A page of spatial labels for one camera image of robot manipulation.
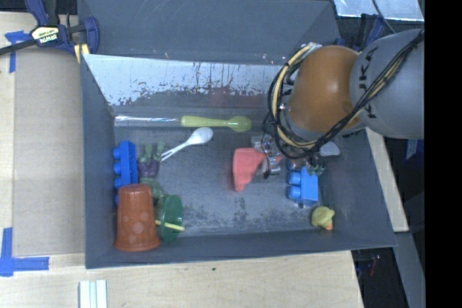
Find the toy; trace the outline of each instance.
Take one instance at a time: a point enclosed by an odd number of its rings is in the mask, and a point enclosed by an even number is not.
[[[160,245],[148,185],[130,184],[119,191],[117,238],[114,247],[124,252],[143,252]]]
[[[318,176],[310,175],[306,166],[300,171],[290,171],[287,182],[291,185],[287,197],[299,205],[313,205],[319,200]]]
[[[266,155],[255,148],[237,148],[232,158],[232,175],[234,187],[238,193],[250,183],[255,176],[258,167],[264,163]],[[282,156],[274,158],[273,164],[278,164]]]
[[[311,224],[313,226],[323,227],[326,230],[332,230],[334,227],[334,223],[332,222],[334,215],[335,211],[328,207],[316,207],[311,213]]]
[[[0,255],[0,276],[11,277],[15,271],[48,270],[49,257],[13,258],[13,228],[3,229]]]
[[[161,197],[156,206],[157,231],[163,241],[171,242],[176,239],[178,233],[184,231],[183,204],[177,195]]]
[[[228,127],[235,132],[242,133],[249,131],[252,128],[252,121],[247,117],[238,115],[229,120],[215,120],[213,118],[195,117],[192,115],[184,115],[181,118],[183,127]]]
[[[165,161],[167,158],[170,158],[174,153],[177,151],[180,151],[183,148],[186,148],[189,145],[199,145],[199,144],[205,144],[209,142],[214,135],[213,130],[210,127],[200,127],[197,130],[195,130],[192,135],[189,137],[189,139],[176,146],[173,149],[167,150],[163,152],[160,156],[162,157],[161,162]]]
[[[138,183],[138,169],[136,166],[136,146],[130,141],[122,141],[113,149],[113,157],[116,162],[113,165],[117,176],[114,180],[116,189],[124,185]]]
[[[71,35],[81,31],[87,33],[88,51],[96,53],[100,34],[95,18],[85,18],[83,25],[65,27],[59,24],[56,0],[24,0],[24,2],[28,12],[37,21],[37,27],[30,32],[29,40],[0,48],[0,55],[36,45],[41,48],[55,48],[75,56],[77,44],[72,41]]]
[[[152,145],[144,146],[144,154],[138,158],[138,176],[155,178],[159,172],[161,154],[164,151],[165,143],[160,141],[157,143],[156,154],[152,155]]]
[[[152,177],[141,177],[139,179],[139,183],[148,185],[151,188],[151,196],[152,199],[154,199],[154,205],[157,205],[157,202],[161,199],[161,197],[168,195],[168,193],[162,189],[159,182]]]

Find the blue toy block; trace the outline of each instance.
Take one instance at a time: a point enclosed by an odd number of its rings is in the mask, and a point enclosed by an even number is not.
[[[13,228],[3,229],[1,241],[0,276],[11,277],[16,271],[48,270],[50,257],[13,258],[12,257]]]
[[[115,173],[114,186],[118,190],[124,185],[138,183],[138,169],[136,167],[136,146],[128,140],[122,141],[113,149],[116,160],[113,166]]]
[[[318,202],[318,176],[309,175],[306,167],[303,167],[300,171],[290,171],[287,182],[291,185],[287,194],[289,199],[303,204]]]

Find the plastic cup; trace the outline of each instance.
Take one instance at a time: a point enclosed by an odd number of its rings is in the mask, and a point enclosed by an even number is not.
[[[144,184],[122,186],[118,191],[114,247],[124,252],[143,252],[159,244],[151,189]]]

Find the blue clamp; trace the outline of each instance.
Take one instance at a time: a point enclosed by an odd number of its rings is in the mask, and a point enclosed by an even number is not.
[[[28,32],[24,31],[14,31],[14,32],[7,32],[5,34],[5,38],[11,43],[16,44],[22,41],[28,41],[32,39]],[[9,73],[13,73],[16,71],[16,52],[12,51],[9,56]]]
[[[28,40],[16,42],[0,48],[0,55],[13,53],[16,50],[36,45],[40,48],[55,48],[75,56],[76,43],[72,40],[72,34],[86,32],[86,42],[89,52],[96,53],[100,43],[100,33],[97,20],[88,17],[83,20],[83,25],[66,27],[59,24],[59,17],[56,15],[56,0],[24,0],[27,11],[34,16],[37,27],[29,34]]]
[[[0,276],[12,277],[16,271],[24,270],[48,270],[50,257],[13,258],[12,238],[13,228],[3,229],[1,241]]]
[[[114,186],[118,190],[124,185],[138,183],[138,168],[136,166],[136,146],[128,140],[122,141],[113,149],[116,162],[113,165],[116,179]]]
[[[318,176],[309,175],[306,167],[290,171],[287,175],[289,191],[287,197],[299,204],[313,205],[319,201]]]

